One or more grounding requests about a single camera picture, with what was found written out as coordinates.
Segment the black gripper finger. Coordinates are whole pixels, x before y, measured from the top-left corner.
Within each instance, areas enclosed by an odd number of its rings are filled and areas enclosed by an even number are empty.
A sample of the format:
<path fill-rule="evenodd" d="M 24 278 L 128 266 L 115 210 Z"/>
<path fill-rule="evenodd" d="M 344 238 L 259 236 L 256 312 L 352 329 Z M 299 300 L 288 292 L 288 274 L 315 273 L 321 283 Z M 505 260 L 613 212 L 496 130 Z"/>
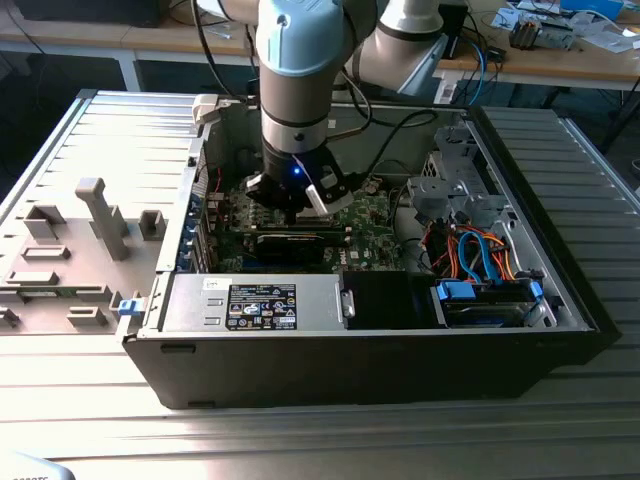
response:
<path fill-rule="evenodd" d="M 270 210 L 279 210 L 284 214 L 285 223 L 293 225 L 299 212 L 299 202 L 294 191 L 279 183 L 266 173 L 250 177 L 246 181 L 246 195 Z"/>

